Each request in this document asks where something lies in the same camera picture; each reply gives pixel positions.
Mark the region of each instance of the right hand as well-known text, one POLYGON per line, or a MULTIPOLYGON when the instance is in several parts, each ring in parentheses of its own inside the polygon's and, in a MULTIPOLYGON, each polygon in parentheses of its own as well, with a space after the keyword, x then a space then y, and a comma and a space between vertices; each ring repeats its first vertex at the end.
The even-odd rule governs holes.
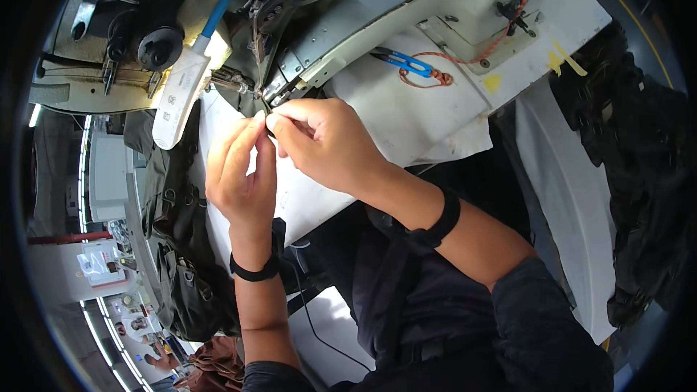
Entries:
POLYGON ((273 110, 266 126, 300 171, 358 197, 394 166, 373 143, 358 114, 341 99, 295 99, 273 110))

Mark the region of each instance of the black cable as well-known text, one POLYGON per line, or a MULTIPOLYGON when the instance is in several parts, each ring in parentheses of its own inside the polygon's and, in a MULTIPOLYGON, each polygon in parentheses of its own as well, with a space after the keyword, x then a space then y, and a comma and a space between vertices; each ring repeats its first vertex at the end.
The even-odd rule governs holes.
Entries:
POLYGON ((293 273, 295 273, 295 281, 298 282, 298 289, 299 289, 300 292, 301 292, 302 305, 303 305, 303 307, 305 307, 305 314, 307 315, 307 322, 309 322, 309 328, 312 329, 312 334, 314 335, 314 337, 316 337, 317 340, 320 341, 322 344, 325 344, 326 346, 328 346, 329 348, 331 348, 332 350, 336 351, 336 352, 339 353, 339 354, 343 354, 344 356, 348 357, 348 358, 351 359, 352 361, 354 361, 354 362, 358 363, 359 365, 361 365, 361 366, 362 366, 363 368, 365 368, 368 372, 371 372, 371 369, 368 368, 366 365, 364 365, 363 363, 361 363, 361 362, 359 362, 358 360, 354 359, 353 357, 349 356, 349 355, 346 354, 345 352, 339 350, 338 348, 333 347, 333 346, 327 344, 326 342, 324 342, 324 341, 322 340, 322 338, 320 338, 320 337, 317 335, 317 332, 314 330, 314 326, 312 325, 312 320, 309 318, 309 310, 307 309, 307 303, 305 302, 305 296, 302 295, 301 277, 300 277, 300 274, 298 274, 298 269, 295 267, 295 264, 292 263, 292 261, 286 259, 285 257, 283 257, 283 260, 285 260, 286 262, 288 262, 289 264, 291 264, 291 266, 293 267, 293 273))

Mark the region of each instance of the brown fabric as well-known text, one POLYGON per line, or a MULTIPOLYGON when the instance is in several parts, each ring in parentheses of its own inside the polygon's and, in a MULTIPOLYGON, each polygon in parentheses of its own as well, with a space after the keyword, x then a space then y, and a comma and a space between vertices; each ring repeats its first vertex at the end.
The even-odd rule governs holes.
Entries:
POLYGON ((189 361, 196 369, 175 383, 174 388, 188 386, 191 392, 241 392, 245 365, 237 354, 235 338, 213 336, 189 361))

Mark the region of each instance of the work surface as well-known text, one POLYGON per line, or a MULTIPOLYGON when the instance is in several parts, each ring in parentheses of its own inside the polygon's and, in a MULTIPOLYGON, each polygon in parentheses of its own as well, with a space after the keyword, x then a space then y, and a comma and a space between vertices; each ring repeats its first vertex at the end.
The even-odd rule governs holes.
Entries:
MULTIPOLYGON (((486 150, 491 147, 488 115, 548 74, 552 54, 563 56, 559 47, 571 54, 611 21, 596 0, 545 0, 541 12, 545 20, 538 27, 537 40, 488 74, 475 75, 443 58, 428 57, 429 64, 452 74, 455 83, 421 90, 400 82, 396 67, 364 56, 336 74, 327 83, 326 91, 351 104, 380 151, 401 166, 417 159, 460 159, 486 150), (491 85, 492 80, 498 84, 491 85)), ((414 27, 405 28, 383 45, 408 55, 438 50, 414 27)), ((203 186, 208 149, 218 135, 242 116, 215 90, 204 93, 201 103, 200 151, 192 179, 203 186)), ((253 165, 254 155, 249 171, 254 170, 253 165)), ((312 181, 289 159, 278 160, 277 173, 275 216, 286 222, 286 245, 354 201, 351 196, 312 181)), ((208 217, 211 243, 219 263, 227 268, 231 252, 229 224, 212 205, 208 207, 208 217)), ((586 284, 586 280, 588 276, 581 275, 579 284, 586 284)), ((604 305, 603 300, 592 303, 604 305)), ((591 324, 583 325, 589 330, 593 328, 591 324)), ((594 339, 606 333, 609 334, 603 328, 594 339)))

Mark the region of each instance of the red pipe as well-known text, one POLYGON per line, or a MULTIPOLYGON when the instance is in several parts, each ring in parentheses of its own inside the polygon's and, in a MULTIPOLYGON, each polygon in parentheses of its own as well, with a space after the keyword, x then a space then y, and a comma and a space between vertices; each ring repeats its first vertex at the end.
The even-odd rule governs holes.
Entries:
POLYGON ((111 239, 111 233, 109 232, 90 232, 90 233, 80 233, 80 234, 61 234, 58 236, 47 236, 39 238, 29 238, 27 243, 29 245, 36 244, 71 244, 73 242, 82 242, 83 240, 94 241, 94 240, 109 240, 111 239))

